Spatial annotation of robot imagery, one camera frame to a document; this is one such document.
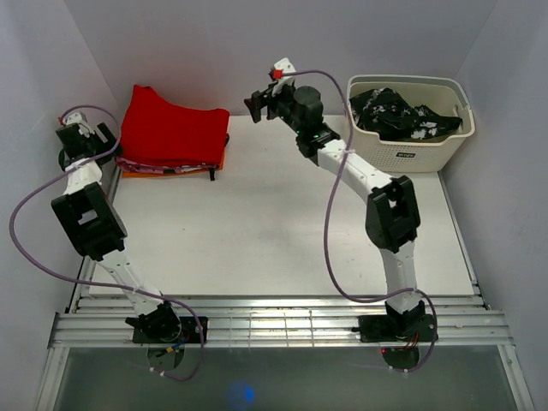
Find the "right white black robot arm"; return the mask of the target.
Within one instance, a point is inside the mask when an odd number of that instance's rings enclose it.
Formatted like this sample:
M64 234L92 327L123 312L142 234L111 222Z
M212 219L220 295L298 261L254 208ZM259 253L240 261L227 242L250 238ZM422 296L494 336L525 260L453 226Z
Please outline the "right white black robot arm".
M304 158L335 175L337 183L344 183L363 200L365 231L383 261L387 298L385 315L360 319L362 340L427 340L432 334L432 318L416 290L414 242L420 214L412 181L377 170L351 152L325 122L320 93L311 86L277 89L270 85L263 92L254 92L244 104L254 122L260 121L263 110L268 119L281 119L295 132Z

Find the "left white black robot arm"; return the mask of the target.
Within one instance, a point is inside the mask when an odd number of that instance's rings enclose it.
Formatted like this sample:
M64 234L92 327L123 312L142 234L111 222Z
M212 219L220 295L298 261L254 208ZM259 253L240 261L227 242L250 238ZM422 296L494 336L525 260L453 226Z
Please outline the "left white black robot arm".
M64 120L56 133L63 145L58 162L69 173L65 191L51 202L57 219L76 252L122 286L135 312L126 323L154 341L174 342L182 334L182 322L130 262L127 230L101 187L102 165L120 156L122 147L105 123L93 129L78 116Z

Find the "red trousers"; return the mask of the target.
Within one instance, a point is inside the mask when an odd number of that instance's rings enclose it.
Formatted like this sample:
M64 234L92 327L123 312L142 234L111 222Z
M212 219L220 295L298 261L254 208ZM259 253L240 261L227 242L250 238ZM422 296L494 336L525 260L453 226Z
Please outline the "red trousers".
M121 127L122 158L154 167L217 165L229 126L225 109L197 110L135 85Z

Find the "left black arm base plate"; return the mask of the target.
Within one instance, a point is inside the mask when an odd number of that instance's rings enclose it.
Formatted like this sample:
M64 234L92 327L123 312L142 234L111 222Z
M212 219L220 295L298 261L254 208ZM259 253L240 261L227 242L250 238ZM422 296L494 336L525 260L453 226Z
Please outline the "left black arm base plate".
M159 338L148 337L144 332L134 329L131 342L138 344L176 344L176 343L197 343L200 344L199 327L192 316L180 317L182 333L172 341L164 341Z

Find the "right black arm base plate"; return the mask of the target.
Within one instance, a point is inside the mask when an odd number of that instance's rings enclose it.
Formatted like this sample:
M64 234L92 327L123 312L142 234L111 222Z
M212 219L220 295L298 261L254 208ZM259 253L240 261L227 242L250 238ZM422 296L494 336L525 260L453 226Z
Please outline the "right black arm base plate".
M358 325L351 328L353 333L360 335L363 343L395 343L408 340L427 343L433 335L433 316L426 314L418 320L412 320L405 325L398 325L388 315L363 315L358 317Z

